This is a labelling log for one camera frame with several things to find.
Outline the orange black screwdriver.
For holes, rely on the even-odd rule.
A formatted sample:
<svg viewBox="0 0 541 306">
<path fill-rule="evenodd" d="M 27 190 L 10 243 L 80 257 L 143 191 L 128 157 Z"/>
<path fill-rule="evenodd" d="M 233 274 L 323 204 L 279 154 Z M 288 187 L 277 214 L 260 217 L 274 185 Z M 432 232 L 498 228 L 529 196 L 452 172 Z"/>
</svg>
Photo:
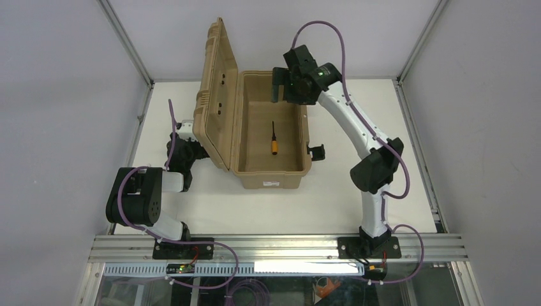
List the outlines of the orange black screwdriver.
<svg viewBox="0 0 541 306">
<path fill-rule="evenodd" d="M 278 154 L 278 141 L 276 138 L 274 121 L 272 121 L 271 152 L 274 156 Z"/>
</svg>

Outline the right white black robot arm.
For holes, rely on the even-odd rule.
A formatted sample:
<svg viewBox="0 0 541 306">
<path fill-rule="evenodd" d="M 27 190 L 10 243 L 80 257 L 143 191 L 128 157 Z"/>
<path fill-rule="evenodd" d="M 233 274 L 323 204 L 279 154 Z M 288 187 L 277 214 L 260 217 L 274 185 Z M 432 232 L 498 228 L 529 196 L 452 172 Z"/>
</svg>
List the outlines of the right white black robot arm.
<svg viewBox="0 0 541 306">
<path fill-rule="evenodd" d="M 291 48 L 284 55 L 286 66 L 272 70 L 273 103 L 281 97 L 296 105 L 319 104 L 337 121 L 353 143 L 360 162 L 350 177 L 362 196 L 360 244 L 369 251 L 379 249 L 391 237 L 385 201 L 390 184 L 402 161 L 404 144 L 377 131 L 361 107 L 348 93 L 343 75 L 332 63 L 318 65 L 307 46 Z"/>
</svg>

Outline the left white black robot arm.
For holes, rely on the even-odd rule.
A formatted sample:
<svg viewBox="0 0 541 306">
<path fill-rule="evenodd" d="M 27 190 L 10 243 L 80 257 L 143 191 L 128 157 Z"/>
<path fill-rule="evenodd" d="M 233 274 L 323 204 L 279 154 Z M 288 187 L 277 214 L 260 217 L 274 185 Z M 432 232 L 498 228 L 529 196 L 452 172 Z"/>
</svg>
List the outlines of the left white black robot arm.
<svg viewBox="0 0 541 306">
<path fill-rule="evenodd" d="M 187 192 L 193 164 L 207 157 L 193 134 L 172 133 L 164 167 L 119 168 L 105 207 L 108 222 L 135 228 L 160 241 L 191 241 L 188 225 L 162 211 L 162 195 Z"/>
</svg>

